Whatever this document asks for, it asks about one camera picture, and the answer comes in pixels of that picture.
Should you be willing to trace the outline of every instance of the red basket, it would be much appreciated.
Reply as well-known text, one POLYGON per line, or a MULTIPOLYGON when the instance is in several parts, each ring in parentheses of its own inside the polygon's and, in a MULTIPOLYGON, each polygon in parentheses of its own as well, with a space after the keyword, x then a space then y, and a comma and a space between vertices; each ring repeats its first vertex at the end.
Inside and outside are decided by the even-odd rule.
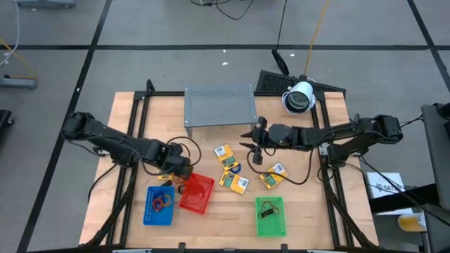
POLYGON ((213 186, 214 179, 192 173, 186 182, 180 207, 199 214, 205 214, 213 186))

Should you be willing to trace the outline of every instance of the green basket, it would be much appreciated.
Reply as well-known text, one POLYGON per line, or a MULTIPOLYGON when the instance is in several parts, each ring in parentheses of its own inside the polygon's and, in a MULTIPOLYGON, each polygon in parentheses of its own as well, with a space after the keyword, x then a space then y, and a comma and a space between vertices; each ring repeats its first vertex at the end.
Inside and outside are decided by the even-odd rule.
MULTIPOLYGON (((256 229, 259 237, 284 237, 286 236, 286 220, 284 216, 284 204, 282 197, 257 197, 256 229), (259 217, 259 211, 264 202, 269 201, 279 209, 278 214, 270 214, 263 219, 259 217)), ((265 204, 262 211, 270 209, 270 204, 265 204)))

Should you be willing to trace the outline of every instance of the yellow package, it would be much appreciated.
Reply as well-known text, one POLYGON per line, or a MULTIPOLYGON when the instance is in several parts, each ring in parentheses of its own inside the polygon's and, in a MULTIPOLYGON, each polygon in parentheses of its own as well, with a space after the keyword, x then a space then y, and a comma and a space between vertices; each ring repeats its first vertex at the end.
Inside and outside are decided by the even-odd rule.
POLYGON ((220 164, 224 170, 229 170, 239 165, 239 162, 234 156, 230 145, 225 144, 221 147, 215 148, 214 151, 216 152, 216 155, 219 158, 220 164))
POLYGON ((244 195, 245 189, 248 185, 248 179, 244 179, 242 176, 225 171, 220 178, 219 185, 225 186, 236 193, 244 195))
MULTIPOLYGON (((286 177, 288 176, 288 173, 284 169, 283 165, 281 165, 281 163, 277 163, 273 167, 267 169, 267 172, 275 172, 277 174, 280 174, 280 175, 283 175, 286 177)), ((268 189, 273 188, 274 186, 276 186, 278 183, 280 183, 284 179, 280 176, 269 174, 269 173, 262 174, 259 177, 261 178, 261 180, 264 182, 264 184, 266 185, 266 187, 268 189)))
POLYGON ((174 178, 174 174, 161 174, 157 177, 158 180, 172 180, 174 178))

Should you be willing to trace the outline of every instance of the concrete floor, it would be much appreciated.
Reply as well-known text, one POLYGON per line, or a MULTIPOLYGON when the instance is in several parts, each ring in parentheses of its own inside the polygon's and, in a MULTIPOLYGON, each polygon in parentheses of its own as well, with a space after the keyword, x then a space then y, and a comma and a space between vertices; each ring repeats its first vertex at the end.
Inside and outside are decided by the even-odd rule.
MULTIPOLYGON (((248 3, 235 0, 222 8, 240 15, 248 3)), ((308 44, 324 3, 289 1, 281 43, 308 44)), ((446 25, 450 2, 415 3, 434 43, 450 44, 446 25)), ((79 0, 74 9, 21 9, 20 43, 89 45, 104 4, 105 0, 79 0)), ((282 9, 283 1, 258 0, 242 20, 234 21, 214 7, 194 6, 189 0, 112 0, 98 44, 275 44, 282 9)), ((14 20, 13 3, 1 1, 0 37, 9 44, 15 41, 14 20)), ((406 0, 332 1, 316 43, 426 45, 406 0)), ((87 54, 82 50, 18 52, 37 69, 39 86, 33 91, 0 89, 0 108, 12 110, 16 121, 0 145, 1 252, 17 250, 87 54)), ((299 75, 307 51, 281 50, 280 54, 291 74, 299 75)), ((439 54, 450 64, 450 51, 439 54)), ((92 112, 107 122, 114 93, 142 90, 148 78, 158 91, 179 91, 186 83, 256 84, 260 70, 280 72, 270 50, 97 50, 76 110, 92 112)), ((15 59, 0 73, 26 74, 15 59)), ((450 98, 430 51, 313 51, 308 75, 346 88, 350 115, 383 113, 406 121, 419 116, 422 104, 446 103, 450 98)), ((367 160, 381 171, 400 172, 407 185, 432 183, 423 125, 407 126, 404 134, 397 145, 371 148, 367 160)), ((77 245, 97 161, 84 150, 63 146, 28 250, 77 245)), ((396 248, 399 244, 392 234, 378 235, 386 247, 396 248)))

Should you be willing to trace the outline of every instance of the blue plastic basket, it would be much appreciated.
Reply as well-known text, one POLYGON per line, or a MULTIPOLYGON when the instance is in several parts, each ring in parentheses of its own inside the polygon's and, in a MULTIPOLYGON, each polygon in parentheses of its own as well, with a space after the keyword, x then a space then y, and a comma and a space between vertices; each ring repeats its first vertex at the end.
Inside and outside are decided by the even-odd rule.
POLYGON ((174 216, 174 204, 174 186, 149 186, 147 189, 146 209, 143 214, 143 224, 147 226, 170 226, 174 216), (155 212, 153 209, 153 198, 159 192, 169 194, 172 198, 172 204, 169 207, 163 207, 159 212, 155 212))

